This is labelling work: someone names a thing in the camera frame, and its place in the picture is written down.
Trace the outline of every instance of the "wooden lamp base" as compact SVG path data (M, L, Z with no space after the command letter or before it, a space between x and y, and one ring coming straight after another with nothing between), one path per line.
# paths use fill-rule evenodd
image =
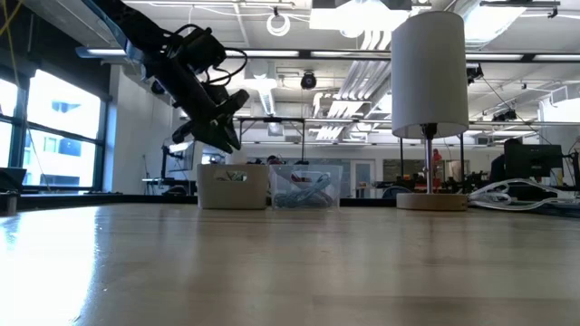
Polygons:
M454 194L398 194L397 208L430 211L465 211L468 198Z

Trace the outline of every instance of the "ceiling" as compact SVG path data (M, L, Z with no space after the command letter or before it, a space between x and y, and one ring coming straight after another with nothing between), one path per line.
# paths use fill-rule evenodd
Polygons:
M455 7L474 0L459 0ZM311 0L294 0L295 9L280 9L281 13L309 14ZM431 0L434 9L443 9L451 0ZM580 1L561 0L560 14L580 16ZM91 47L117 47L111 33L102 22L79 0L26 0L32 10L61 28L71 37ZM214 8L224 14L216 14L205 9L192 7L158 7L146 4L131 5L168 30L175 30L192 22L202 27L209 26L220 42L240 48L303 48L303 49L358 49L362 37L349 39L337 31L311 30L307 22L291 19L287 35L273 36L266 29L267 16L252 15L238 17L234 8ZM239 8L241 14L264 14L268 9ZM525 14L546 14L547 9L528 9ZM580 51L580 20L557 17L518 18L502 35L485 47L485 51L496 52L576 52ZM303 61L275 60L276 73L285 76L278 80L278 88L273 90L276 102L312 103L314 91L302 91L300 79L305 70L313 70L318 79L318 88L337 89L343 84L352 62L347 61ZM227 66L235 67L239 61L232 60ZM482 64L485 78L469 87L469 116L474 120L482 117L489 120L494 107L505 101L516 100L518 114L524 119L536 117L537 102L562 83L580 82L580 64ZM256 91L252 91L258 101Z

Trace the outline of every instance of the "table surface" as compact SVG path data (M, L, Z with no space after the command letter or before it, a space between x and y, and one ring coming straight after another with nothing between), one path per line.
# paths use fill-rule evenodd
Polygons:
M0 218L0 325L579 325L580 220L111 205Z

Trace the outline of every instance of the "security camera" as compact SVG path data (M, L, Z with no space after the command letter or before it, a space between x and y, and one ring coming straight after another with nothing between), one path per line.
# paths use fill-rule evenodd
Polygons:
M316 77L314 77L314 72L304 72L304 77L302 77L300 86L302 86L303 90L307 91L316 87Z

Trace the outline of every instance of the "glass window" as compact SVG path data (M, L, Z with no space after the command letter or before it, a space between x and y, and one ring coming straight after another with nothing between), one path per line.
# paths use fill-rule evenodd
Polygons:
M96 139L100 115L101 99L89 92L40 70L30 80L29 121Z
M18 88L16 85L0 80L0 114L14 116L17 98Z
M25 185L44 186L48 181L51 186L92 186L94 144L39 130L31 130L31 133L30 145L24 148L23 168L30 174L24 181Z
M12 125L0 122L0 168L8 166L10 139L12 139Z

